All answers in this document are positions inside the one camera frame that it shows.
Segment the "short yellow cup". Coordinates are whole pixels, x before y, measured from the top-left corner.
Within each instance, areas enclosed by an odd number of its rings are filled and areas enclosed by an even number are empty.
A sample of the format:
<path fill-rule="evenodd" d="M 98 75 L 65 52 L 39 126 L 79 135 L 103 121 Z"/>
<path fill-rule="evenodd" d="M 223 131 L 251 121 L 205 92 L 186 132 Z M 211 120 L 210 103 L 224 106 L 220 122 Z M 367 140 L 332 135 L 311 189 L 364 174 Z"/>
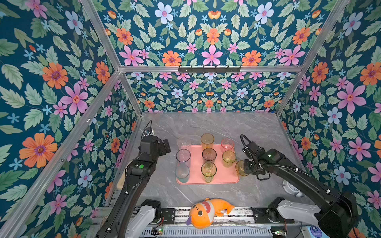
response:
<path fill-rule="evenodd" d="M 244 170 L 244 160 L 240 160 L 236 163 L 235 170 L 237 175 L 240 177 L 248 176 L 248 174 L 245 173 L 245 170 Z"/>

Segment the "blue transparent cup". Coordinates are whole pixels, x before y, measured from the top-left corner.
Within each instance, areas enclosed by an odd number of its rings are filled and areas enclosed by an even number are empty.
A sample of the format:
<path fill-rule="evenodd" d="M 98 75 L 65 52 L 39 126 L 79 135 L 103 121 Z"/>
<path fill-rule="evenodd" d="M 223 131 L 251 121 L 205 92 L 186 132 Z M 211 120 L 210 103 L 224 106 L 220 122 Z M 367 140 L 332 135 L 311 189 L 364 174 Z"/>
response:
<path fill-rule="evenodd" d="M 180 149 L 176 153 L 176 160 L 178 166 L 191 166 L 191 153 L 187 149 Z"/>

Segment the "clear transparent cup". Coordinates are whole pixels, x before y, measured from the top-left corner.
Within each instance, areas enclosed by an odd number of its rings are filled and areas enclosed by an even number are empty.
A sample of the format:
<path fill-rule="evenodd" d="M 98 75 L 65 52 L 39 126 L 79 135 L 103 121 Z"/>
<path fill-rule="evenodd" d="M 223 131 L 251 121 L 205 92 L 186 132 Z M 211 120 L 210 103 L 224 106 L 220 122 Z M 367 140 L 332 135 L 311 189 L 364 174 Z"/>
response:
<path fill-rule="evenodd" d="M 177 145 L 179 150 L 186 149 L 189 150 L 191 148 L 191 139 L 188 137 L 181 137 L 177 141 Z"/>

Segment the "short green cup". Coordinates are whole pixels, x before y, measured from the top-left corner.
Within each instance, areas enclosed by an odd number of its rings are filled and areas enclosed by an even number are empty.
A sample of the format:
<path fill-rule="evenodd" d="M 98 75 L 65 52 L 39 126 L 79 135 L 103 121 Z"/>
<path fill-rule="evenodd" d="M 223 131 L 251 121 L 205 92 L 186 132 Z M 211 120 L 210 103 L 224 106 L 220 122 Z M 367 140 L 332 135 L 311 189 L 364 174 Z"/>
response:
<path fill-rule="evenodd" d="M 225 168 L 234 166 L 236 159 L 236 154 L 233 151 L 227 150 L 222 154 L 222 164 Z"/>

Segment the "pink short cup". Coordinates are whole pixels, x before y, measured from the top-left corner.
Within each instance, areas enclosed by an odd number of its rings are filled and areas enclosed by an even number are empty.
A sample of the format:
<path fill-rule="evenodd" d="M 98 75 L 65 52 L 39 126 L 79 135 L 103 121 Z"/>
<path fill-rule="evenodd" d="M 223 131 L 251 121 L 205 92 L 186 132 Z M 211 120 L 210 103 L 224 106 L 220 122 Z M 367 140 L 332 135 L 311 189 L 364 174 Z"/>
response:
<path fill-rule="evenodd" d="M 230 138 L 224 138 L 221 141 L 221 147 L 223 151 L 232 151 L 234 149 L 235 143 Z"/>

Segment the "pink plastic tray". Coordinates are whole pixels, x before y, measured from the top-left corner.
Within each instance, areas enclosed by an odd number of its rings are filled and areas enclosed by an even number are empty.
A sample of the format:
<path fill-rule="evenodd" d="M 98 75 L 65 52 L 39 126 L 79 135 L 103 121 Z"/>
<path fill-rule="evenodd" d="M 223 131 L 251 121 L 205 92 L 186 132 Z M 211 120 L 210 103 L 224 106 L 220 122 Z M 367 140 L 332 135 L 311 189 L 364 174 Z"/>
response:
<path fill-rule="evenodd" d="M 211 182 L 205 181 L 205 176 L 201 172 L 201 166 L 205 163 L 205 160 L 202 158 L 202 146 L 201 145 L 191 145 L 190 146 L 190 173 L 189 180 L 187 183 L 180 182 L 177 179 L 177 183 L 180 185 L 200 185 L 200 184 L 234 184 L 238 183 L 240 178 L 235 169 L 235 162 L 231 167 L 225 167 L 223 165 L 222 155 L 225 152 L 225 149 L 221 145 L 214 145 L 213 149 L 216 151 L 215 165 L 217 168 L 216 174 L 212 178 Z"/>

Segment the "yellow tall cup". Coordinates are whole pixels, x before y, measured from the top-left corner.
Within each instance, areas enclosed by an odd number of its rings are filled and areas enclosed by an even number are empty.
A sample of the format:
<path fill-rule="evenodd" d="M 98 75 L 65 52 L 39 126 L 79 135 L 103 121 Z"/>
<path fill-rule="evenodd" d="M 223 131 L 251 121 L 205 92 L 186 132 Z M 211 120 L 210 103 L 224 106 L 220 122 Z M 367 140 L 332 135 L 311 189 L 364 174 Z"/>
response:
<path fill-rule="evenodd" d="M 213 148 L 214 146 L 214 136 L 210 133 L 203 134 L 200 141 L 203 149 Z"/>

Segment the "tall light green cup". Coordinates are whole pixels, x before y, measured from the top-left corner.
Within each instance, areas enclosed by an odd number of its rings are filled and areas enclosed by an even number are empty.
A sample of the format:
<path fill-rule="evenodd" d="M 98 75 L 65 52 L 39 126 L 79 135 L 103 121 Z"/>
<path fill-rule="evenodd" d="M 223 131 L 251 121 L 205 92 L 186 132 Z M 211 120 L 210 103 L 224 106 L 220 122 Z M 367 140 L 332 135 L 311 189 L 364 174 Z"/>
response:
<path fill-rule="evenodd" d="M 205 162 L 201 166 L 201 173 L 203 175 L 203 178 L 206 183 L 212 182 L 214 176 L 217 173 L 217 167 L 214 163 L 212 162 Z"/>

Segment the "grey smoky cup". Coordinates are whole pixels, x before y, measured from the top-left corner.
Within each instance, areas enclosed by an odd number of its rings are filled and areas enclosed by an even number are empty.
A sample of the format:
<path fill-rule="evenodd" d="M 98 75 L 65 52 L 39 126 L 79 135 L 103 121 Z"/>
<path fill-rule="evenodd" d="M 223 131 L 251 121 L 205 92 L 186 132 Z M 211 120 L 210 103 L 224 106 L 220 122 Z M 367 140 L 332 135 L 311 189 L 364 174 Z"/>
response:
<path fill-rule="evenodd" d="M 217 152 L 213 148 L 206 148 L 202 151 L 202 158 L 204 162 L 214 163 L 217 157 Z"/>

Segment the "teal frosted cup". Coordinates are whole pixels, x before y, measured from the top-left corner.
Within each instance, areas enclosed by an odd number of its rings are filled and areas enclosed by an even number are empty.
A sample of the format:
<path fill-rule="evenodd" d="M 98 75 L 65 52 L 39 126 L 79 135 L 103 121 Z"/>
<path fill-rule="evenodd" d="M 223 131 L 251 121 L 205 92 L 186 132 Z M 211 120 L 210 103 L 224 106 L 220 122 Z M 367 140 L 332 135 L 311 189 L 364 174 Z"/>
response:
<path fill-rule="evenodd" d="M 187 183 L 190 177 L 189 167 L 186 165 L 179 165 L 175 170 L 176 178 L 181 183 Z"/>

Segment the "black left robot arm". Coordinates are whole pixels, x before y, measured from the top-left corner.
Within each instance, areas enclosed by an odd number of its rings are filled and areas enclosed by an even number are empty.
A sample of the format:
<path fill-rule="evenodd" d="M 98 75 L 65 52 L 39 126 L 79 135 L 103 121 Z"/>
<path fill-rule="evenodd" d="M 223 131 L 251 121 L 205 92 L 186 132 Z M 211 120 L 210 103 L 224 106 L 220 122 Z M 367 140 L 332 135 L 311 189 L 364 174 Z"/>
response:
<path fill-rule="evenodd" d="M 158 158 L 171 152 L 167 139 L 148 135 L 141 139 L 138 156 L 125 169 L 125 182 L 97 238 L 123 238 L 137 201 L 156 169 Z"/>

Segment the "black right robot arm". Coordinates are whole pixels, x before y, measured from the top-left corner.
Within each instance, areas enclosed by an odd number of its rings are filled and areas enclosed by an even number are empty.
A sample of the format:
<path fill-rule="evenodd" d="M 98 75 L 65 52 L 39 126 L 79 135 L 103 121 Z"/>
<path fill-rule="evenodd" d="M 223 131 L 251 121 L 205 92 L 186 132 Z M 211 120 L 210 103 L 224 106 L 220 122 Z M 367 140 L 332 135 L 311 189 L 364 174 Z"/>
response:
<path fill-rule="evenodd" d="M 300 170 L 284 154 L 275 149 L 243 148 L 247 156 L 244 171 L 249 175 L 274 174 L 290 182 L 311 199 L 320 209 L 313 215 L 317 225 L 330 238 L 347 238 L 355 231 L 358 221 L 356 197 L 353 193 L 340 192 L 324 185 L 308 173 Z"/>

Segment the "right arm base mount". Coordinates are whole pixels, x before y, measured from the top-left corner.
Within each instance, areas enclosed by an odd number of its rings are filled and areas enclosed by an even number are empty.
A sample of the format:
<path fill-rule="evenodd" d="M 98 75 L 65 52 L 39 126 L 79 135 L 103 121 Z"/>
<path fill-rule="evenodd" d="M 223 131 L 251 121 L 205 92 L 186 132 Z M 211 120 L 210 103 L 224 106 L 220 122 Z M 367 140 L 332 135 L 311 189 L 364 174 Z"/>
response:
<path fill-rule="evenodd" d="M 294 224 L 295 220 L 285 219 L 277 211 L 277 206 L 280 202 L 285 201 L 285 198 L 278 197 L 273 202 L 270 203 L 268 207 L 251 207 L 250 210 L 253 212 L 254 220 L 257 224 L 279 224 L 287 223 Z"/>

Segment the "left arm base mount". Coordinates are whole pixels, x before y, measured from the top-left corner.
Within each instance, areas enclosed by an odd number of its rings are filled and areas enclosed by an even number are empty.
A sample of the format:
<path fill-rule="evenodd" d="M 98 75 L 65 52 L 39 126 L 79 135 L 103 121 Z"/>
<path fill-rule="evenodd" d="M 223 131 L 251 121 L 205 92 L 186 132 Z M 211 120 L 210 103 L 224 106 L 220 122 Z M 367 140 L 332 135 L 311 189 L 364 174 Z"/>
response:
<path fill-rule="evenodd" d="M 162 208 L 161 202 L 157 200 L 147 199 L 142 204 L 143 206 L 152 207 L 154 212 L 154 219 L 151 222 L 153 225 L 160 224 L 175 224 L 176 209 L 175 208 Z"/>

